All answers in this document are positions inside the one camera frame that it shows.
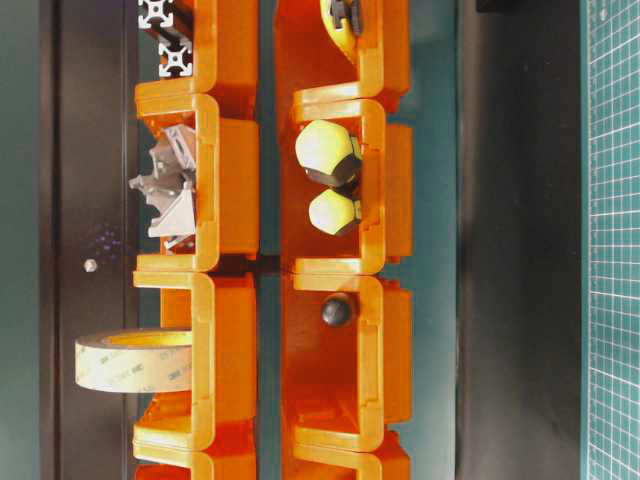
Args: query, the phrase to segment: black ball knob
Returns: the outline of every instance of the black ball knob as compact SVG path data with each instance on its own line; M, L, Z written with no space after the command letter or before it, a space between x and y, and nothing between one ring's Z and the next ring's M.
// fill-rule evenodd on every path
M331 295L322 305L322 319L331 327L342 327L348 324L353 314L353 303L345 293Z

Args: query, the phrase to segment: grid lines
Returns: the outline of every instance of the grid lines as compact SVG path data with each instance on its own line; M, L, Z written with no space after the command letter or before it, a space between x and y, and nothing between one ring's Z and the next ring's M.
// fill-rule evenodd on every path
M640 480L640 0L587 0L587 478Z

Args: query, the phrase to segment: orange storage bin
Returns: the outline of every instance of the orange storage bin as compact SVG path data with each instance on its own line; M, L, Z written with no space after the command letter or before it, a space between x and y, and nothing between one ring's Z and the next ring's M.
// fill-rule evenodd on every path
M395 432L373 453L292 444L285 447L284 480L409 480L411 460Z
M204 452L139 447L136 480L255 480L256 448L252 429L227 428Z
M258 0L175 0L193 16L193 76L141 83L136 101L208 93L230 118L253 118L258 84Z
M354 64L327 33L320 0L279 0L275 51L281 115L292 102L356 98L375 98L389 112L397 109L411 84L409 0L362 0L361 6L363 33Z
M365 276L285 275L282 282L285 436L303 445L378 449L386 425L411 418L411 294ZM347 292L358 305L349 325L322 319L333 292Z
M387 124L374 100L298 105L281 138L282 264L294 273L374 275L387 260L413 250L413 138L411 128ZM295 141L313 120L344 125L362 149L362 221L344 236L330 236L309 220L309 203L326 186L309 180Z
M194 247L138 255L140 271L210 271L223 254L255 258L260 244L258 126L221 118L208 95L138 100L138 117L157 138L179 123L196 130Z
M144 448L205 450L220 426L256 415L256 292L253 277L134 272L134 285L160 288L161 326L191 327L191 391L156 394L134 427Z

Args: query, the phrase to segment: white screw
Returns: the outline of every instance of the white screw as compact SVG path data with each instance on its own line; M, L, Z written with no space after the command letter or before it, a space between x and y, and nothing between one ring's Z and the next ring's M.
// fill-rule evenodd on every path
M98 269L98 262L96 262L93 258L88 258L84 262L84 271L87 273L93 273Z

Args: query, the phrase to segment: roll of tape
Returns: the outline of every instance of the roll of tape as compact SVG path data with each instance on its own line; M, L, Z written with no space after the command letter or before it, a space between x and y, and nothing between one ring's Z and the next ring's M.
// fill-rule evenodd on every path
M191 330L123 330L80 338L76 383L117 393L189 390Z

